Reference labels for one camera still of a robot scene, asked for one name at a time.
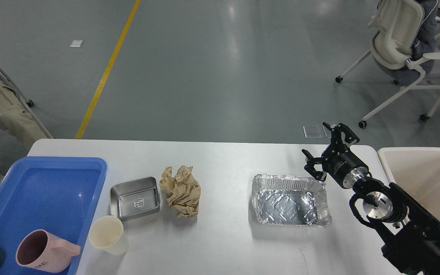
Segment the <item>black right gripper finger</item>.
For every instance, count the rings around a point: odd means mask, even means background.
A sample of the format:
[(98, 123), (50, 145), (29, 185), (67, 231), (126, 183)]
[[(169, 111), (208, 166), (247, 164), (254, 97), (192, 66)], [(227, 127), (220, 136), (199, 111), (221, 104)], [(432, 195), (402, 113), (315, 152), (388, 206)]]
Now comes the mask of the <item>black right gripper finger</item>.
[(327, 177), (327, 172), (324, 170), (318, 171), (315, 168), (315, 165), (321, 164), (323, 165), (326, 160), (323, 157), (315, 158), (309, 151), (306, 149), (302, 149), (302, 153), (306, 157), (306, 165), (304, 166), (304, 169), (316, 180), (318, 181), (325, 181)]
[(360, 138), (343, 123), (322, 123), (323, 127), (330, 131), (331, 138), (328, 148), (330, 151), (349, 151), (352, 145), (360, 142)]

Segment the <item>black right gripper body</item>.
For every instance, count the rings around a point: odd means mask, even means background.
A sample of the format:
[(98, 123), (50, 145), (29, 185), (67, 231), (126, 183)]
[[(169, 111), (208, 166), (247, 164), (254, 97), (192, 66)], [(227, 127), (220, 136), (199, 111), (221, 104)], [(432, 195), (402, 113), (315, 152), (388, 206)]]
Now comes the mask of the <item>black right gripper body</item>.
[(344, 189), (353, 188), (359, 179), (369, 174), (368, 165), (348, 146), (328, 146), (322, 153), (322, 168)]

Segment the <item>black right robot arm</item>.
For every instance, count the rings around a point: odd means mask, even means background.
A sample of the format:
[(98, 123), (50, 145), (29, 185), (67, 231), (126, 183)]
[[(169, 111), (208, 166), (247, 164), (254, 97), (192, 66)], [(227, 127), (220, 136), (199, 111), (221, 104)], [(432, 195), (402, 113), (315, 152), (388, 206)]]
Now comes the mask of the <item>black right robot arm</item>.
[(345, 124), (323, 127), (330, 144), (316, 158), (305, 149), (304, 169), (318, 181), (327, 175), (343, 189), (351, 189), (349, 207), (364, 226), (375, 230), (384, 245), (383, 256), (407, 275), (440, 275), (440, 221), (396, 183), (384, 185), (351, 150), (360, 141)]

